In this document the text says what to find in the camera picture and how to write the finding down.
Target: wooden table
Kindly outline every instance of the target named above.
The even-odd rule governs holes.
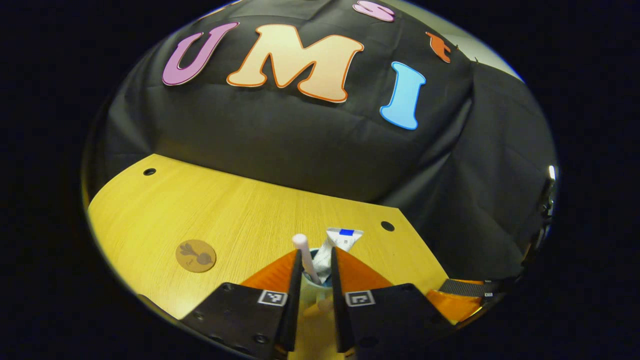
[[[150,176],[148,168],[156,169]],[[95,196],[89,217],[115,272],[133,292],[181,319],[221,283],[241,283],[293,250],[304,233],[320,247],[326,229],[364,235],[350,253],[393,284],[412,282],[421,292],[448,278],[415,229],[396,208],[304,192],[199,167],[153,154],[114,177]],[[384,230],[390,222],[395,230]],[[175,249],[197,239],[216,252],[204,273],[183,269]],[[302,318],[290,359],[341,359],[333,315]]]

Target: cork coaster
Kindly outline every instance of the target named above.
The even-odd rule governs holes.
[[[178,264],[190,272],[205,272],[216,264],[216,252],[201,240],[187,240],[175,249]]]

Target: black cloth backdrop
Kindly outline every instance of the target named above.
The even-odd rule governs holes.
[[[429,47],[428,25],[389,6],[394,22],[352,9],[350,0],[244,0],[194,21],[160,41],[137,63],[99,114],[90,196],[136,161],[157,153],[196,165],[310,192],[399,208],[450,277],[516,275],[540,225],[536,201],[557,165],[540,107],[520,80],[469,61],[445,63]],[[207,33],[240,25],[218,44],[189,83],[166,86],[164,66],[182,39],[199,38],[181,61],[193,61]],[[346,102],[278,88],[271,62],[258,88],[230,86],[258,39],[255,29],[288,24],[303,46],[332,34],[364,45],[351,62]],[[445,39],[450,49],[456,44]],[[387,122],[396,80],[392,61],[426,78],[414,131]]]

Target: pink letter u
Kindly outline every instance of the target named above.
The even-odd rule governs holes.
[[[187,37],[183,41],[179,42],[178,47],[173,52],[171,58],[164,67],[164,72],[162,73],[163,83],[167,85],[182,85],[187,81],[195,78],[195,76],[198,75],[200,71],[202,71],[204,65],[207,65],[211,54],[213,54],[213,51],[220,43],[222,37],[224,37],[229,30],[238,26],[238,24],[238,22],[230,22],[229,24],[220,25],[217,28],[211,30],[209,32],[210,37],[202,46],[202,49],[198,53],[198,56],[196,56],[196,59],[193,60],[193,63],[191,63],[191,65],[187,66],[184,69],[180,68],[180,60],[184,56],[184,53],[187,52],[187,49],[189,49],[189,46],[191,46],[191,44],[193,44],[195,40],[198,40],[204,33],[191,35],[190,37]]]

